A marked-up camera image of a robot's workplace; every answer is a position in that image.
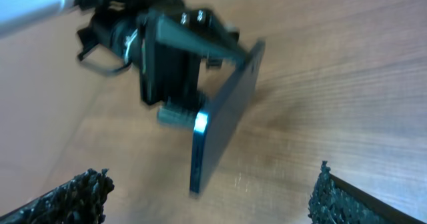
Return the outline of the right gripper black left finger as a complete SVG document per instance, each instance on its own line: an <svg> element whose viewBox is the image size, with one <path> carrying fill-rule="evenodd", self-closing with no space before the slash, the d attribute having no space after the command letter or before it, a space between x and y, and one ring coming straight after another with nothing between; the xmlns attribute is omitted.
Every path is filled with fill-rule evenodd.
<svg viewBox="0 0 427 224"><path fill-rule="evenodd" d="M105 222L104 205L114 190L107 169L88 169L25 205L1 216L1 224Z"/></svg>

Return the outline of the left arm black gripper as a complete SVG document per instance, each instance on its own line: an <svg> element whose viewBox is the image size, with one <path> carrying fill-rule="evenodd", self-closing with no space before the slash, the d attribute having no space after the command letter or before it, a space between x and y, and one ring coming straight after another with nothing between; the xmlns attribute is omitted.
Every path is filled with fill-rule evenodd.
<svg viewBox="0 0 427 224"><path fill-rule="evenodd" d="M136 32L130 59L139 69L141 100L149 106L164 102L157 111L159 123L193 129L208 102L197 88L201 61L211 67L224 59L242 65L246 52L238 43L240 30L224 25L208 8L156 7L128 19Z"/></svg>

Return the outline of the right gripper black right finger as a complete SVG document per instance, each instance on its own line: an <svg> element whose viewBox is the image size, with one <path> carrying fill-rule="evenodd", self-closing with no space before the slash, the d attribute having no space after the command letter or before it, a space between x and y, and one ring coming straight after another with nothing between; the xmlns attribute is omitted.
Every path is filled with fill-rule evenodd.
<svg viewBox="0 0 427 224"><path fill-rule="evenodd" d="M308 201L313 224L425 224L331 173L327 161Z"/></svg>

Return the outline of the blue Samsung Galaxy smartphone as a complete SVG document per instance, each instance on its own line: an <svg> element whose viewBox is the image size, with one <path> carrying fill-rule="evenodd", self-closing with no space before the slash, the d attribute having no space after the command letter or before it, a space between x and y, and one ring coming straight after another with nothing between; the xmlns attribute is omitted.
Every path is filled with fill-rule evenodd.
<svg viewBox="0 0 427 224"><path fill-rule="evenodd" d="M189 191L204 192L228 146L251 98L266 42L259 40L249 52L243 67L237 68L221 86L217 95L195 117L193 127Z"/></svg>

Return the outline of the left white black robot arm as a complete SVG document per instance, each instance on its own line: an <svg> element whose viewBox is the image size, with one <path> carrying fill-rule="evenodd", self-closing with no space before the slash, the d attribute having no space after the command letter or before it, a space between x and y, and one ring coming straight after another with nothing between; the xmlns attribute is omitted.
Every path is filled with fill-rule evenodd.
<svg viewBox="0 0 427 224"><path fill-rule="evenodd" d="M161 122L199 132L237 123L254 92L256 56L211 9L190 9L183 0L1 0L1 34L72 8L93 11L77 32L79 62L102 75L137 67L141 100L161 105ZM86 63L98 46L122 65Z"/></svg>

